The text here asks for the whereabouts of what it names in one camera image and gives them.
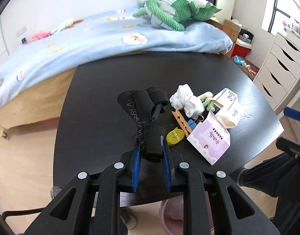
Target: wooden bed frame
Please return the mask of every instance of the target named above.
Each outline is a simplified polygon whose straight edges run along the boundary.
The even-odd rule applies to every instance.
[[[208,23],[224,31],[233,41],[232,49],[224,54],[230,58],[240,29],[229,21]],[[76,68],[65,71],[21,92],[0,109],[0,136],[6,137],[5,129],[31,124],[61,115],[65,96]]]

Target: yellow measuring tape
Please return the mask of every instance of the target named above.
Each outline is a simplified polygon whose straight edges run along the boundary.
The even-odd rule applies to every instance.
[[[169,146],[174,146],[185,137],[185,133],[182,129],[175,128],[169,132],[166,136],[166,140]]]

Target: light blue blanket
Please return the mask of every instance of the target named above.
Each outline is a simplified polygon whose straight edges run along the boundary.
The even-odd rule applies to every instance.
[[[138,50],[215,53],[232,47],[230,38],[210,24],[191,21],[184,32],[155,29],[149,20],[133,18],[134,12],[137,8],[100,13],[21,45],[0,65],[0,108],[25,89],[97,59]]]

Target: silver screw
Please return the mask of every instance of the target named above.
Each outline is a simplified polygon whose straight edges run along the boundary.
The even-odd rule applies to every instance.
[[[79,179],[85,179],[86,177],[87,177],[87,173],[86,172],[80,172],[78,175],[77,175],[77,177],[79,178]]]
[[[218,172],[216,172],[216,175],[217,175],[219,178],[224,178],[224,177],[226,177],[225,172],[223,172],[223,171],[221,171],[221,170],[219,170]]]
[[[182,163],[179,164],[179,167],[183,168],[183,169],[188,169],[189,168],[189,164],[185,163],[185,162],[182,162]]]
[[[114,168],[115,169],[121,169],[123,167],[124,167],[124,163],[116,163],[116,164],[114,164]]]

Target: green stuffed animal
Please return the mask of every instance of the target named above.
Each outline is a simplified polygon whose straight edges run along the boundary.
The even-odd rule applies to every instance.
[[[207,21],[215,13],[221,11],[206,0],[146,0],[134,17],[150,17],[155,28],[184,31],[180,23],[193,18],[197,21]]]

